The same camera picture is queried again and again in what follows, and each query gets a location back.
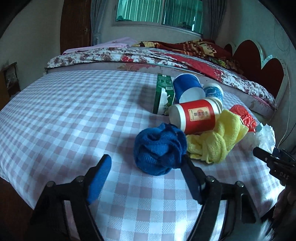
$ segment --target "red plastic bag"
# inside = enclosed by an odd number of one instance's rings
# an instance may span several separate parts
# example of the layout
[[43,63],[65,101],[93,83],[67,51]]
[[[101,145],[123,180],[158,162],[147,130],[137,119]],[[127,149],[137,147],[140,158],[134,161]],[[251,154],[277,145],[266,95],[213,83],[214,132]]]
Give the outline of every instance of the red plastic bag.
[[249,128],[248,132],[255,132],[257,123],[245,107],[240,104],[236,104],[231,107],[229,111],[240,116],[240,118],[244,122],[244,125]]

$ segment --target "red cup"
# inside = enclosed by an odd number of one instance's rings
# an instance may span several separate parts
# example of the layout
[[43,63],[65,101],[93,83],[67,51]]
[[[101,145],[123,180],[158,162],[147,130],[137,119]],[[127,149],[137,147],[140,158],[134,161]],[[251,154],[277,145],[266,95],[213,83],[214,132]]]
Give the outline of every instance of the red cup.
[[170,123],[186,135],[213,130],[220,114],[218,103],[211,99],[195,100],[169,107]]

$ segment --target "clear plastic bag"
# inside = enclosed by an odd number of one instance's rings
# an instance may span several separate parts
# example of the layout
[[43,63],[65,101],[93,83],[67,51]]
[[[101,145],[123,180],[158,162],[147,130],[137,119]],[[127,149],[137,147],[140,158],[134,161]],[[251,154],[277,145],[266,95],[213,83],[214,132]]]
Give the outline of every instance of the clear plastic bag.
[[246,155],[253,155],[253,149],[257,146],[272,153],[275,144],[274,130],[267,124],[258,132],[248,132],[240,141],[240,145],[243,147],[243,152],[245,152]]

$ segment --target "tissue box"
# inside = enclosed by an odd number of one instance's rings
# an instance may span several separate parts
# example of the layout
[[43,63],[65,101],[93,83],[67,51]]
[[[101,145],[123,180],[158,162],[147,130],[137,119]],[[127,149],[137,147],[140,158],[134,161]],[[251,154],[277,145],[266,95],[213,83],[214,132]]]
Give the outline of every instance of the tissue box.
[[168,75],[157,75],[153,114],[168,115],[168,108],[173,104],[175,91]]

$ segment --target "blue and white cup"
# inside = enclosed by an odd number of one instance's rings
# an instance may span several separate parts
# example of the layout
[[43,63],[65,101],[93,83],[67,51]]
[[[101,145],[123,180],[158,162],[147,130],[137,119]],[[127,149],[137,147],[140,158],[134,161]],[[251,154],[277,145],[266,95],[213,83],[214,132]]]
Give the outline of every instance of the blue and white cup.
[[205,98],[198,78],[193,74],[180,74],[174,81],[175,100],[178,104]]
[[218,102],[221,110],[223,109],[223,96],[224,92],[220,85],[216,83],[207,83],[203,86],[203,89],[205,91],[205,97],[211,98]]

